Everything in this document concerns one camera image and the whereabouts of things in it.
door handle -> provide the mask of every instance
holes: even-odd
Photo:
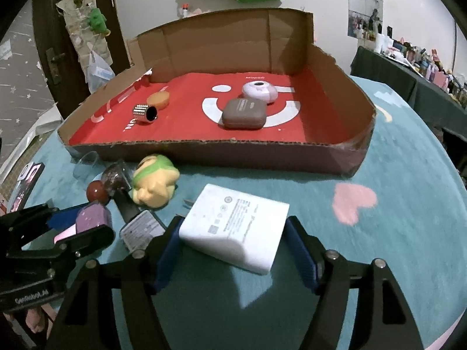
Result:
[[[62,82],[62,77],[60,76],[60,73],[58,71],[57,63],[64,57],[66,57],[66,53],[63,52],[59,55],[55,55],[54,48],[50,48],[45,52],[45,54],[47,56],[48,68],[52,75],[53,84],[58,85]]]

blue tablecloth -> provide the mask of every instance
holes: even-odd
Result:
[[[386,259],[427,347],[467,307],[466,190],[441,144],[401,97],[384,84],[354,80],[377,105],[378,115],[368,154],[353,178],[179,166],[174,199],[158,215],[169,223],[174,214],[186,213],[183,199],[196,199],[207,183],[288,202],[290,214],[326,248],[358,262]],[[46,167],[28,206],[50,198],[61,209],[86,201],[56,133],[34,161]],[[349,210],[350,203],[362,208]],[[118,233],[123,220],[113,202],[108,207]],[[99,261],[127,254],[117,236]],[[339,349],[350,341],[356,297],[351,292]],[[172,281],[154,297],[173,350],[298,349],[317,301],[282,243],[265,276],[185,246]],[[122,349],[131,349],[118,299],[115,312]]]

green toy figure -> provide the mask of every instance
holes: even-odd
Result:
[[[110,34],[110,30],[106,26],[107,19],[100,12],[99,8],[91,10],[88,22],[94,32],[102,33],[105,37]]]
[[[164,155],[145,157],[133,174],[133,201],[160,208],[172,198],[179,177],[178,169]]]

silver cylinder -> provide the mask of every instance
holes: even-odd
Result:
[[[133,108],[133,118],[139,122],[153,122],[157,118],[157,109],[147,104],[138,104]]]

white device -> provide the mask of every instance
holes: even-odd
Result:
[[[258,274],[272,267],[289,204],[207,184],[179,236],[196,250]]]
[[[277,100],[277,88],[267,81],[250,81],[243,85],[241,92],[244,97],[251,97],[263,100],[266,104],[271,104]]]

